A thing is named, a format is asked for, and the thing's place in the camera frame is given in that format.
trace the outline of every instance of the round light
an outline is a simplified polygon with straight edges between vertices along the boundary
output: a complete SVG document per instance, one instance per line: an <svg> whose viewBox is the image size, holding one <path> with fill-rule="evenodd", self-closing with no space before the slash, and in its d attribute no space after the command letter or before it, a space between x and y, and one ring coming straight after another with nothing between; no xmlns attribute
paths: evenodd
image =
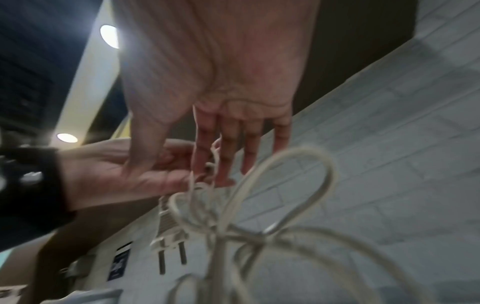
<svg viewBox="0 0 480 304"><path fill-rule="evenodd" d="M106 44L114 49L119 48L119 39L117 37L117 28L108 24L100 27L100 35L105 40Z"/></svg>
<svg viewBox="0 0 480 304"><path fill-rule="evenodd" d="M56 136L61 141L65 141L66 143L70 143L70 144L76 143L77 141L79 141L79 139L77 137L73 136L72 134L68 134L68 133L58 133Z"/></svg>

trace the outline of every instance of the brick wall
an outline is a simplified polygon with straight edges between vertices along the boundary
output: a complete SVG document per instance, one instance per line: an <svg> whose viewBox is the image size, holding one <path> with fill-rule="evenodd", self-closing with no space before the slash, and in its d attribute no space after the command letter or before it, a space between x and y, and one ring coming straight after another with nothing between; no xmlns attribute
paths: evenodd
<svg viewBox="0 0 480 304"><path fill-rule="evenodd" d="M292 145L326 147L341 176L335 195L301 224L376 244L442 302L479 301L479 128L480 1L422 0L415 39L294 117ZM261 158L271 146L269 133L262 140ZM277 166L258 183L237 223L266 228L305 200L322 173L307 158ZM86 288L123 288L122 304L159 303L178 277L204 272L207 254L196 240L186 245L188 265L181 266L176 251L167 252L167 274L158 274L157 258L148 248L156 212L93 250L97 258ZM125 277L106 282L116 248L129 241ZM297 241L359 271L387 299L404 299L391 279L356 253ZM262 303L352 300L325 272L298 258L267 259L252 288Z"/></svg>

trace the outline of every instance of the black sleeve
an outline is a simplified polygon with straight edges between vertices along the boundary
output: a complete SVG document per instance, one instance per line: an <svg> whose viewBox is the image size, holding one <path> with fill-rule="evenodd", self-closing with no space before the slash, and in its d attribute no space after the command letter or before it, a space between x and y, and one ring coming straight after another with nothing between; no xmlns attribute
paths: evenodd
<svg viewBox="0 0 480 304"><path fill-rule="evenodd" d="M48 234L73 217L55 149L0 149L0 251Z"/></svg>

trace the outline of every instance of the poster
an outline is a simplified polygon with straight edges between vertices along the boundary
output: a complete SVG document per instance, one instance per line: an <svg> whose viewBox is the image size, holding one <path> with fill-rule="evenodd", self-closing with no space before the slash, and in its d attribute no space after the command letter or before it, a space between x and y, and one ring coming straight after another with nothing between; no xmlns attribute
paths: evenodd
<svg viewBox="0 0 480 304"><path fill-rule="evenodd" d="M109 281L122 277L124 275L125 269L127 267L127 261L129 260L131 245L132 242L125 244L116 250L115 257L113 258L113 263L111 264L110 273L108 274Z"/></svg>

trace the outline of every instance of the tangled cable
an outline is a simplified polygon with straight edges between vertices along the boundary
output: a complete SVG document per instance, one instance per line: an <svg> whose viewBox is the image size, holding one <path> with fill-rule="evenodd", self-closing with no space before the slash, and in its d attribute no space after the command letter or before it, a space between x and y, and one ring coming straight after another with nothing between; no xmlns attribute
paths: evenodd
<svg viewBox="0 0 480 304"><path fill-rule="evenodd" d="M214 156L213 174L216 175L219 154L212 148ZM326 168L323 183L304 203L299 204L284 218L262 232L254 233L232 224L235 214L242 202L248 197L250 190L260 176L287 158L310 156L320 161ZM260 260L269 251L280 251L297 255L323 267L333 279L362 304L380 304L381 298L375 290L367 286L359 275L347 269L334 259L319 254L313 249L298 245L286 239L286 236L301 235L322 238L356 250L382 266L406 291L415 296L422 304L434 303L428 292L423 290L412 278L405 274L394 262L378 253L371 246L347 235L325 228L290 227L302 215L321 204L332 193L337 180L337 171L332 159L321 149L302 146L281 151L252 169L240 183L228 194L224 205L221 198L214 192L214 185L194 183L190 176L188 192L176 193L168 201L168 207L178 224L186 231L196 232L205 236L210 261L204 278L188 274L179 279L176 287L168 296L168 304L176 302L179 288L185 283L192 283L196 288L197 304L246 304L256 303L250 295L247 284L251 273ZM206 202L200 200L198 191L206 192ZM186 200L189 216L184 216L179 209L178 201ZM225 290L224 275L226 264L227 243L240 243L235 252L231 269L232 290Z"/></svg>

